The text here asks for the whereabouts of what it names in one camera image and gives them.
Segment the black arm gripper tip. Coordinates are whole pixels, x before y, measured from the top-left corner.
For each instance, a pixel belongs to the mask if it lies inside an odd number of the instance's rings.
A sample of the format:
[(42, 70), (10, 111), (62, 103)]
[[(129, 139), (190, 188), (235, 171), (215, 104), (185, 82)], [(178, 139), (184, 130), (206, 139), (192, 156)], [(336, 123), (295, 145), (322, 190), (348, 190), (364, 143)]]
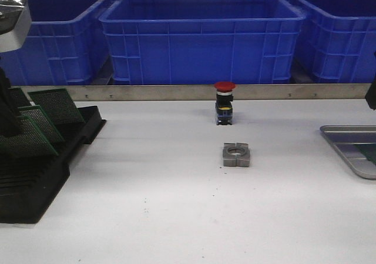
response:
[(376, 80), (374, 79), (365, 94), (365, 100), (370, 109), (376, 110)]

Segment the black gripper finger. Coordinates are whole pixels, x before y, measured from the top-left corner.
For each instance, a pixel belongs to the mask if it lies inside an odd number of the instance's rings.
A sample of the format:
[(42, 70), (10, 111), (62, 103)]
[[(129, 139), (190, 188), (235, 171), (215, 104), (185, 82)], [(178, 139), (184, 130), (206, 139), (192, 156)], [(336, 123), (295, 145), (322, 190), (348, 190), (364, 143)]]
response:
[(21, 124), (17, 118), (18, 109), (9, 93), (9, 79), (1, 69), (1, 135), (8, 138), (22, 133)]

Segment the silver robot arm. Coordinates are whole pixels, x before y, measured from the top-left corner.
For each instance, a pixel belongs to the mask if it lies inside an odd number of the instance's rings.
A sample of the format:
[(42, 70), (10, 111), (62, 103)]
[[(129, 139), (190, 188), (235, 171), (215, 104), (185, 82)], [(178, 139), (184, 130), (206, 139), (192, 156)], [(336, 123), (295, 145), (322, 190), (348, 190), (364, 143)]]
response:
[[(27, 0), (1, 0), (1, 51), (22, 46), (31, 25)], [(11, 99), (9, 79), (1, 70), (1, 135), (12, 137), (21, 133), (15, 104)]]

